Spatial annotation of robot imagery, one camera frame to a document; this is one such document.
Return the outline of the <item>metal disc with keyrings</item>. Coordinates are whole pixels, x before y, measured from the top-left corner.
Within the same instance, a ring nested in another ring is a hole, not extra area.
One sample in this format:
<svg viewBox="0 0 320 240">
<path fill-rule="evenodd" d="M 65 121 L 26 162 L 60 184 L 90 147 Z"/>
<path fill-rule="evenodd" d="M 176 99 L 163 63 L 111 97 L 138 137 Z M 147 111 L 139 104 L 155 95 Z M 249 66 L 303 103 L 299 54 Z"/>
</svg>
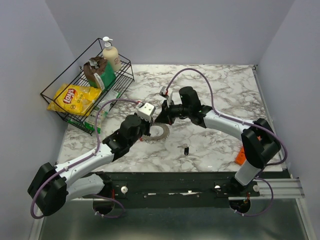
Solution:
<svg viewBox="0 0 320 240">
<path fill-rule="evenodd" d="M 141 142 L 154 143 L 164 141 L 170 134 L 169 127 L 163 123 L 153 123 L 150 128 L 150 135 L 143 135 Z"/>
</svg>

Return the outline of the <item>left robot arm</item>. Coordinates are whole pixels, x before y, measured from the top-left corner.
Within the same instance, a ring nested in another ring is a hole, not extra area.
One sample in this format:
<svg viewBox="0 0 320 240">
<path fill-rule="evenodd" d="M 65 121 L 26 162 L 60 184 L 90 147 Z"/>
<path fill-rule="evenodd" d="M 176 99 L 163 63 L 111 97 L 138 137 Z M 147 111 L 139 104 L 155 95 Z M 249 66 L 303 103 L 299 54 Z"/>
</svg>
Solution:
<svg viewBox="0 0 320 240">
<path fill-rule="evenodd" d="M 152 123 L 151 116 L 128 115 L 119 129 L 98 141 L 89 152 L 68 163 L 53 166 L 47 162 L 41 165 L 27 189 L 32 198 L 31 216 L 41 219 L 56 213 L 70 195 L 67 189 L 71 185 L 94 169 L 126 155 L 143 135 L 150 134 Z"/>
</svg>

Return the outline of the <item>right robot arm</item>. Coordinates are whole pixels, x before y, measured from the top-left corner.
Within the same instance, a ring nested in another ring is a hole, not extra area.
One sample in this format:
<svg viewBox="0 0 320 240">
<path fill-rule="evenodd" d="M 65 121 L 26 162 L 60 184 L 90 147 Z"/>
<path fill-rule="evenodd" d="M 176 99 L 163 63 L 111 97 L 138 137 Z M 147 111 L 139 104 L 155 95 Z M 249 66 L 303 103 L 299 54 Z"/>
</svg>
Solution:
<svg viewBox="0 0 320 240">
<path fill-rule="evenodd" d="M 174 103 L 172 95 L 168 95 L 165 87 L 161 89 L 160 95 L 165 100 L 161 105 L 160 114 L 155 119 L 156 123 L 172 125 L 176 118 L 188 118 L 196 126 L 221 131 L 242 141 L 246 160 L 230 183 L 230 191 L 236 196 L 247 192 L 248 184 L 281 150 L 280 142 L 275 138 L 269 123 L 263 118 L 250 121 L 249 125 L 246 125 L 239 118 L 229 115 L 223 117 L 211 106 L 202 104 L 197 92 L 191 86 L 179 90 L 181 104 Z"/>
</svg>

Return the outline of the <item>key with black fob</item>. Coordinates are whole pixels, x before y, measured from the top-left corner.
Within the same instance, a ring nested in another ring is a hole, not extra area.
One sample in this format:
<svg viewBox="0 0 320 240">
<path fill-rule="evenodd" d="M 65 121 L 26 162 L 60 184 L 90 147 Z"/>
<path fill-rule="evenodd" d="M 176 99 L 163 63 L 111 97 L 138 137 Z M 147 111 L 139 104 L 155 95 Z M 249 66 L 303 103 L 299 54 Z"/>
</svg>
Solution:
<svg viewBox="0 0 320 240">
<path fill-rule="evenodd" d="M 189 145 L 187 143 L 183 143 L 182 145 L 179 145 L 178 148 L 183 149 L 183 153 L 185 156 L 189 155 Z"/>
</svg>

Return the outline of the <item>brown and green bag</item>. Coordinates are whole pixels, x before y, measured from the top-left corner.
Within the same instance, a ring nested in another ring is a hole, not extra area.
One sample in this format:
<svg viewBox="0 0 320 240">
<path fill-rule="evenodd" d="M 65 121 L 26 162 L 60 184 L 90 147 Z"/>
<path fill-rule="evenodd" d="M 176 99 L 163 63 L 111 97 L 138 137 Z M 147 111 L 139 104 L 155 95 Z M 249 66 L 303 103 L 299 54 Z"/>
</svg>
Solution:
<svg viewBox="0 0 320 240">
<path fill-rule="evenodd" d="M 90 58 L 83 65 L 83 73 L 91 87 L 102 91 L 111 88 L 116 80 L 111 64 L 101 56 Z"/>
</svg>

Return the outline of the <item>yellow Lays chip bag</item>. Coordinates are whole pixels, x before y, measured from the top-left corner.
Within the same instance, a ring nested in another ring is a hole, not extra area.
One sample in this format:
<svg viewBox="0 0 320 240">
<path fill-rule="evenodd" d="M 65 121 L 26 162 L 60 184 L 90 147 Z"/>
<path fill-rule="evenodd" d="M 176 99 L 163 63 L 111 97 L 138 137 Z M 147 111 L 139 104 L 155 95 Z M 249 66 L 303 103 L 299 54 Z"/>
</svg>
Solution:
<svg viewBox="0 0 320 240">
<path fill-rule="evenodd" d="M 93 86 L 63 83 L 47 107 L 48 111 L 88 116 L 102 90 Z"/>
</svg>

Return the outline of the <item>cream pump lotion bottle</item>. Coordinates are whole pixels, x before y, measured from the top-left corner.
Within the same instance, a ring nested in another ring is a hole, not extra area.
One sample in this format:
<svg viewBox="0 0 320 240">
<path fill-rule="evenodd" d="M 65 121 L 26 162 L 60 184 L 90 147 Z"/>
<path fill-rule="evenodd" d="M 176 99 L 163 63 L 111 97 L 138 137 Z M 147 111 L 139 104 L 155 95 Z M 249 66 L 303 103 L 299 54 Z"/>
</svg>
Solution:
<svg viewBox="0 0 320 240">
<path fill-rule="evenodd" d="M 104 49 L 102 50 L 103 58 L 110 63 L 114 72 L 119 71 L 122 67 L 122 63 L 119 58 L 118 50 L 111 44 L 113 39 L 105 36 L 102 40 L 104 41 Z"/>
</svg>

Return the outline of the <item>orange box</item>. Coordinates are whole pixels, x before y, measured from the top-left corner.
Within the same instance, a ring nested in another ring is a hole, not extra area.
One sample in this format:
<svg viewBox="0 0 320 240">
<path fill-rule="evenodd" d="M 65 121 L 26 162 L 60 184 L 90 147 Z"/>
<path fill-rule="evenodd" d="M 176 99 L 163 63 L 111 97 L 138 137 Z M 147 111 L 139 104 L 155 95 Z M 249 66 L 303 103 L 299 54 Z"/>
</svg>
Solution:
<svg viewBox="0 0 320 240">
<path fill-rule="evenodd" d="M 246 161 L 245 151 L 244 151 L 244 147 L 242 147 L 235 158 L 235 163 L 241 166 L 245 161 Z"/>
</svg>

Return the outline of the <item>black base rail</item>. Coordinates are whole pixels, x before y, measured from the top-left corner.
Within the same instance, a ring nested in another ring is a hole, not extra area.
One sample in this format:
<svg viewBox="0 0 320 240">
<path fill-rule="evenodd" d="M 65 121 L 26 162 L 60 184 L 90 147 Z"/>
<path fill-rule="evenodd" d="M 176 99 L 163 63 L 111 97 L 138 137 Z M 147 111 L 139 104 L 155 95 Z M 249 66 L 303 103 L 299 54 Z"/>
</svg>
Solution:
<svg viewBox="0 0 320 240">
<path fill-rule="evenodd" d="M 264 172 L 244 190 L 231 189 L 233 172 L 92 172 L 66 189 L 66 200 L 114 197 L 127 209 L 229 208 L 254 200 L 299 199 L 304 191 L 288 172 Z"/>
</svg>

